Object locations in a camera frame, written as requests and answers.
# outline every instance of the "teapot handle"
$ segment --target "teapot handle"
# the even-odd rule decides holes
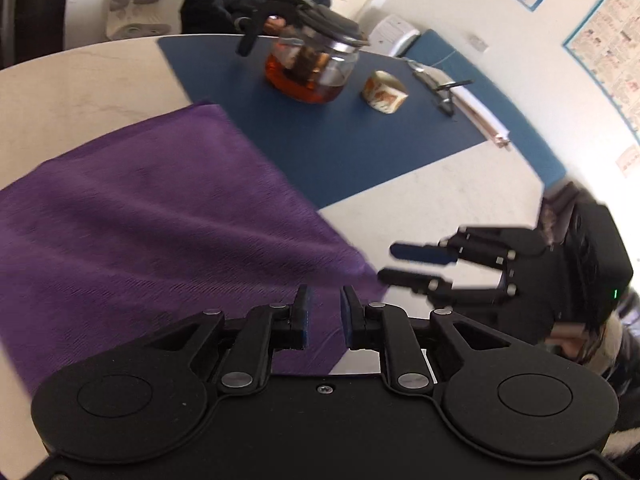
[[[313,6],[315,3],[312,0],[267,0],[254,12],[236,53],[242,57],[249,55],[269,16],[281,16],[289,25],[296,25],[299,21],[298,10]]]

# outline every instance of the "blue cushion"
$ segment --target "blue cushion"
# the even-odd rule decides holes
[[[566,168],[524,115],[487,76],[434,30],[428,30],[418,38],[406,56],[426,65],[437,64],[437,68],[454,80],[473,79],[469,89],[507,127],[511,142],[527,159],[545,187],[549,188],[564,178]]]

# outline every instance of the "blue placemat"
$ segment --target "blue placemat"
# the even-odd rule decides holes
[[[462,114],[449,118],[399,59],[362,54],[347,87],[326,105],[286,97],[264,78],[271,41],[261,38],[247,58],[235,54],[238,36],[171,36],[158,45],[193,102],[226,113],[317,208],[483,142]],[[392,115],[360,97],[367,77],[385,70],[409,98]]]

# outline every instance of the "white marble tabletop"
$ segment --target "white marble tabletop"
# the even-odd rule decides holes
[[[2,70],[0,188],[88,140],[190,103],[151,38],[88,46]],[[436,242],[462,224],[533,226],[542,190],[515,148],[499,150],[484,142],[320,213],[380,269],[392,263],[388,247],[397,240]],[[499,279],[471,264],[442,273],[459,286],[495,285]],[[430,311],[424,298],[405,290],[390,290],[385,301],[415,317]],[[360,351],[345,355],[334,372],[378,369],[377,354]],[[25,476],[46,457],[29,404],[0,352],[0,471],[9,480]]]

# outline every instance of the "screw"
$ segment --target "screw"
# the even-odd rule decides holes
[[[254,378],[244,372],[229,372],[222,376],[222,384],[227,388],[244,388],[254,382]]]
[[[404,374],[398,377],[398,384],[407,390],[419,390],[429,386],[429,380],[422,374]]]

